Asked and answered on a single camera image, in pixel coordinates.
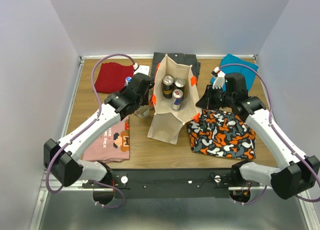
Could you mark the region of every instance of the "dark gray folded cloth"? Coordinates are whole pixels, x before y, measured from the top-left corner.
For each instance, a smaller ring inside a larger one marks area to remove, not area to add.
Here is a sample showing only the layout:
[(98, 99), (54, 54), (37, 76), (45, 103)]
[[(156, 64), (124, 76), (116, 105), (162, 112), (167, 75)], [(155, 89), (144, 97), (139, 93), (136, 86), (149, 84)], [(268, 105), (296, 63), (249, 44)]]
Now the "dark gray folded cloth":
[[(156, 68), (158, 63), (165, 57), (165, 53), (155, 52), (153, 54), (151, 77), (154, 79), (156, 75)], [(198, 79), (200, 73), (200, 62), (198, 62), (195, 54), (183, 54), (183, 53), (168, 53), (168, 56), (177, 64), (192, 65), (191, 70), (193, 75)]]

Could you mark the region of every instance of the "folded clothing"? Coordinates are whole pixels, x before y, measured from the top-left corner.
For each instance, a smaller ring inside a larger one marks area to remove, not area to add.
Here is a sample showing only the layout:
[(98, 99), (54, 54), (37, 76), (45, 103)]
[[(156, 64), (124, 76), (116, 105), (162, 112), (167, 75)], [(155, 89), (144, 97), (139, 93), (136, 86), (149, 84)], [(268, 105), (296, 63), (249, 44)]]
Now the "folded clothing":
[(122, 162), (130, 158), (129, 117), (112, 126), (84, 152), (85, 161)]
[[(154, 52), (151, 68), (151, 77), (154, 79), (156, 76), (157, 65), (164, 59), (165, 53)], [(192, 65), (191, 71), (193, 75), (198, 79), (200, 73), (200, 62), (198, 62), (195, 54), (183, 54), (183, 53), (168, 53), (169, 58), (175, 61), (177, 64)]]
[(126, 78), (133, 75), (133, 65), (123, 66), (116, 62), (102, 63), (94, 86), (98, 93), (111, 94), (120, 91), (125, 86)]
[[(228, 54), (227, 56), (225, 56), (220, 63), (220, 66), (222, 65), (226, 65), (226, 64), (243, 64), (246, 65), (250, 68), (252, 68), (253, 70), (255, 70), (256, 72), (258, 71), (258, 66), (242, 60), (236, 56), (233, 56), (232, 54)], [(246, 84), (246, 88), (248, 89), (248, 91), (250, 91), (252, 85), (254, 84), (254, 80), (256, 77), (256, 74), (254, 72), (252, 72), (251, 70), (247, 69), (245, 66), (226, 66), (222, 69), (222, 71), (225, 74), (231, 74), (231, 73), (241, 73), (244, 78), (245, 78), (245, 84)], [(215, 81), (214, 77), (211, 79), (211, 83), (213, 84)]]
[(187, 123), (194, 153), (225, 158), (256, 158), (256, 134), (233, 112), (203, 110), (198, 122)]

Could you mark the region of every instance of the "canvas bag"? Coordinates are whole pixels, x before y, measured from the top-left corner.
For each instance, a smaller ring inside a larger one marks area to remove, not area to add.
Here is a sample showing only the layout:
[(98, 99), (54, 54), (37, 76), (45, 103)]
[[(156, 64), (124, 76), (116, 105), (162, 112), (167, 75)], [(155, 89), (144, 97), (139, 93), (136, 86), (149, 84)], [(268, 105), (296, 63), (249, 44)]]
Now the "canvas bag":
[[(201, 108), (196, 107), (196, 102), (199, 101), (197, 78), (193, 75), (191, 67), (177, 64), (167, 54), (161, 61), (154, 79), (152, 102), (155, 113), (147, 134), (148, 138), (177, 144), (181, 128), (190, 120), (199, 118)], [(185, 80), (183, 101), (178, 111), (171, 108), (172, 98), (167, 99), (163, 96), (162, 81), (168, 75), (174, 79)]]

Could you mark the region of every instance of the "teal folded cloth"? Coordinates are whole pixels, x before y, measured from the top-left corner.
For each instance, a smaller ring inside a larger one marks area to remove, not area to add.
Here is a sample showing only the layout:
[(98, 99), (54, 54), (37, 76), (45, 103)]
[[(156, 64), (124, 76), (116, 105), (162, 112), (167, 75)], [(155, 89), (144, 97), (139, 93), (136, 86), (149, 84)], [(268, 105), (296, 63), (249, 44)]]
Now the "teal folded cloth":
[[(258, 71), (257, 65), (248, 61), (244, 61), (236, 56), (233, 56), (232, 54), (228, 54), (221, 60), (220, 66), (226, 65), (226, 64), (244, 64), (248, 67), (251, 67), (256, 72)], [(246, 88), (248, 89), (248, 91), (250, 91), (256, 77), (256, 74), (254, 72), (252, 72), (251, 70), (247, 69), (244, 66), (226, 66), (222, 69), (222, 71), (225, 74), (241, 73), (242, 75), (244, 75)], [(213, 84), (214, 81), (215, 81), (215, 78), (213, 77), (211, 79), (211, 83)], [(224, 91), (226, 90), (226, 85), (223, 85), (223, 90)]]

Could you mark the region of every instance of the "white wall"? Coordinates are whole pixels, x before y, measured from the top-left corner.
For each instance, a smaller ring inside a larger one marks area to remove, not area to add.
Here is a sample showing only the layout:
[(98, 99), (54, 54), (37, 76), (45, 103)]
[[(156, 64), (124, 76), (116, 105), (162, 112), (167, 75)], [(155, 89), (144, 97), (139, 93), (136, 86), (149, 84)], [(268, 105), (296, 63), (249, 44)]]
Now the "white wall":
[(0, 229), (28, 229), (79, 57), (49, 0), (0, 0)]
[(288, 0), (51, 0), (82, 56), (257, 54)]
[[(284, 132), (320, 159), (320, 0), (290, 0), (258, 55)], [(312, 197), (320, 194), (319, 187)], [(320, 217), (320, 203), (316, 203)]]

